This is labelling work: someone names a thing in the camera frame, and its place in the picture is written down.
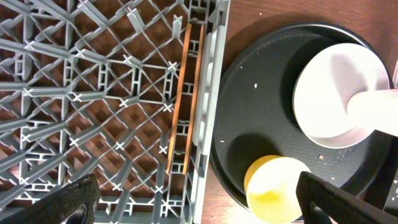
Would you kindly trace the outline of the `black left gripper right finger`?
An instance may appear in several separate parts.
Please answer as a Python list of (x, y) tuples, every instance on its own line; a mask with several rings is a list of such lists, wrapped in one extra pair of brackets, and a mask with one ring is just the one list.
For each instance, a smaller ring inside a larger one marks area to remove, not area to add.
[(296, 196), (305, 224), (397, 223), (397, 217), (356, 198), (342, 189), (318, 178), (310, 172), (301, 172)]

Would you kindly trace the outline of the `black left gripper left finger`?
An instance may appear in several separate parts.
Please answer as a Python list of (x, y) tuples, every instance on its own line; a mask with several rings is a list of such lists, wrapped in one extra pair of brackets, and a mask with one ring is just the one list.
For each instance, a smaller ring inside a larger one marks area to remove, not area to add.
[(4, 219), (1, 223), (93, 224), (100, 200), (96, 176), (87, 174)]

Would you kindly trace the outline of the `yellow bowl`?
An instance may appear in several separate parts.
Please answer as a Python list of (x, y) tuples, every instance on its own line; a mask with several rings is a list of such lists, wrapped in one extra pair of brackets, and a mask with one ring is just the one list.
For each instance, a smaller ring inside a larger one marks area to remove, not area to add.
[(250, 211), (264, 223), (290, 223), (300, 218), (296, 188), (302, 172), (310, 169), (298, 159), (277, 155), (257, 159), (244, 176)]

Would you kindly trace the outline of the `pink plastic cup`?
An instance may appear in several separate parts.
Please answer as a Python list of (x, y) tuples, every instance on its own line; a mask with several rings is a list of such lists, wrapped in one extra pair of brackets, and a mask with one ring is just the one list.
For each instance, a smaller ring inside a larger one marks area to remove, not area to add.
[(397, 89), (359, 92), (349, 100), (347, 114), (361, 126), (397, 137)]

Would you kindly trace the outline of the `white round plate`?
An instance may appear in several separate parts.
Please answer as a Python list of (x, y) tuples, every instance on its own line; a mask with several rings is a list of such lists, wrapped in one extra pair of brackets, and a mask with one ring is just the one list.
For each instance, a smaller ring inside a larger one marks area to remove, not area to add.
[(314, 143), (340, 149), (373, 132), (349, 118), (349, 100), (362, 91), (388, 90), (389, 74), (381, 59), (359, 44), (335, 44), (306, 64), (294, 87), (294, 116)]

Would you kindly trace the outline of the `wooden chopstick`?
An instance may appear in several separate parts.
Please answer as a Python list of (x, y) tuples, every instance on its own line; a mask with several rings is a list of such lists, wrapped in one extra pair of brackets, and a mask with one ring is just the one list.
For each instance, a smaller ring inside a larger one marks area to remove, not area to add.
[(183, 175), (187, 175), (189, 170), (190, 154), (192, 148), (193, 126), (194, 126), (195, 110), (196, 110), (197, 97), (198, 97), (198, 86), (200, 82), (200, 69), (201, 69), (201, 58), (203, 53), (204, 35), (205, 35), (205, 26), (201, 25), (199, 42), (198, 42), (197, 61), (195, 64), (195, 79), (193, 83), (193, 95), (192, 95), (192, 104), (190, 108), (190, 120), (188, 126), (187, 143), (185, 147)]
[(177, 92), (176, 92), (176, 97), (175, 97), (174, 115), (173, 115), (173, 120), (172, 120), (172, 132), (170, 135), (169, 153), (168, 153), (167, 167), (165, 170), (166, 173), (168, 173), (168, 174), (170, 174), (170, 171), (172, 168), (173, 156), (174, 156), (177, 127), (178, 127), (178, 116), (179, 116), (180, 105), (181, 105), (183, 83), (184, 83), (184, 78), (185, 78), (185, 73), (186, 73), (187, 57), (188, 57), (191, 31), (192, 31), (192, 24), (188, 23), (187, 29), (185, 32), (184, 43), (183, 43), (184, 46), (183, 46), (183, 52), (182, 52), (182, 63), (181, 63), (181, 67), (180, 67), (180, 74), (178, 77)]

